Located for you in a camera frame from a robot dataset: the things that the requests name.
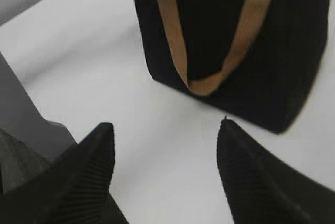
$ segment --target white table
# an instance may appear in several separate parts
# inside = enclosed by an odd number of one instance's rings
[[[240,118],[251,136],[335,190],[335,3],[320,74],[283,135]],[[0,50],[42,115],[77,142],[115,126],[111,193],[131,224],[230,224],[216,164],[225,112],[153,81],[133,0],[44,0],[0,28]]]

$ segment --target ribbed black fabric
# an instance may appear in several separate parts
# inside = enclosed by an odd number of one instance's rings
[[[114,217],[123,221],[115,224],[127,223],[110,204],[114,163],[113,126],[103,123],[47,171],[0,197],[0,222],[110,224]]]
[[[235,224],[335,223],[335,192],[280,161],[232,120],[221,124],[217,162]]]
[[[244,0],[177,0],[189,79],[219,70]],[[330,0],[272,0],[247,57],[215,93],[192,95],[173,65],[157,0],[135,0],[144,53],[154,80],[283,132],[301,110],[327,41]]]

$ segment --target black bag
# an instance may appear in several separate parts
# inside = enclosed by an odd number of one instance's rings
[[[135,0],[156,81],[282,132],[327,41],[330,0]]]

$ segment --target leather strap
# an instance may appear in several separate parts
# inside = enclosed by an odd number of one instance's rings
[[[221,71],[202,80],[188,80],[187,51],[176,0],[157,0],[174,66],[190,92],[208,96],[239,66],[255,41],[271,0],[245,0],[229,53]]]

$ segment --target bag handle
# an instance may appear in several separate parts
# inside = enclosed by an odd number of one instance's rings
[[[218,89],[247,55],[264,23],[271,0],[244,1],[233,42],[221,70],[196,81],[190,81],[187,78],[187,52],[177,1],[157,0],[157,2],[177,73],[190,92],[199,96],[208,96]]]

